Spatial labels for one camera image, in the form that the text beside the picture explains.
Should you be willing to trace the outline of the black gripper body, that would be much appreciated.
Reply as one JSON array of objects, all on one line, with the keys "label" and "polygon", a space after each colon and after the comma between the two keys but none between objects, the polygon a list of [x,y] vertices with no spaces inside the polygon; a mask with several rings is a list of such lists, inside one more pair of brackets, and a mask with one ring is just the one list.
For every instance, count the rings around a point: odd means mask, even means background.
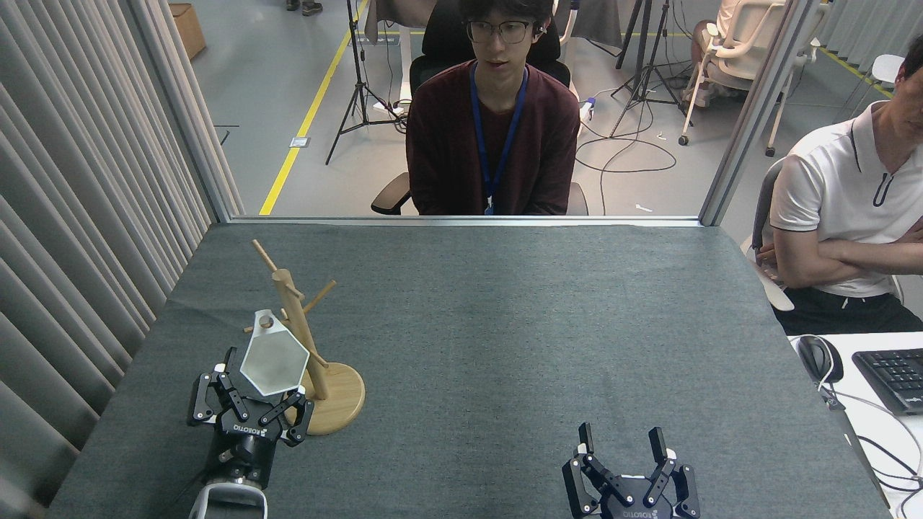
[{"label": "black gripper body", "polygon": [[671,518],[663,493],[668,479],[655,476],[614,476],[600,490],[603,518]]},{"label": "black gripper body", "polygon": [[256,487],[267,487],[281,425],[266,426],[258,420],[239,423],[233,411],[218,415],[210,446],[210,482],[243,479]]}]

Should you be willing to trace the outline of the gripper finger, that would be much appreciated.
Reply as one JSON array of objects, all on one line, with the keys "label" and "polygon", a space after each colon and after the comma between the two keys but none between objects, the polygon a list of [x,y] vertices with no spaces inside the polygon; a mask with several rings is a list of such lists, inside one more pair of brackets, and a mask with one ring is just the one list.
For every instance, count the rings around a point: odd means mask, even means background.
[{"label": "gripper finger", "polygon": [[[219,414],[233,411],[238,420],[248,420],[250,413],[247,405],[231,380],[229,368],[234,367],[234,358],[237,348],[231,346],[225,355],[224,361],[212,368],[211,373],[201,373],[193,385],[189,401],[189,425],[197,426],[205,422],[215,423]],[[215,411],[208,403],[207,395],[212,391],[220,407]]]},{"label": "gripper finger", "polygon": [[612,508],[620,505],[624,496],[619,477],[594,455],[589,423],[580,425],[579,438],[573,457],[562,467],[568,506],[574,518],[586,518],[594,513],[613,518]]},{"label": "gripper finger", "polygon": [[644,508],[653,518],[701,517],[694,469],[679,463],[678,456],[667,448],[662,428],[651,428],[648,437],[655,470],[648,477]]},{"label": "gripper finger", "polygon": [[279,404],[262,412],[258,424],[266,428],[268,440],[276,443],[281,439],[287,446],[294,447],[306,440],[313,409],[314,402],[306,397],[306,388],[298,386],[287,392]]}]

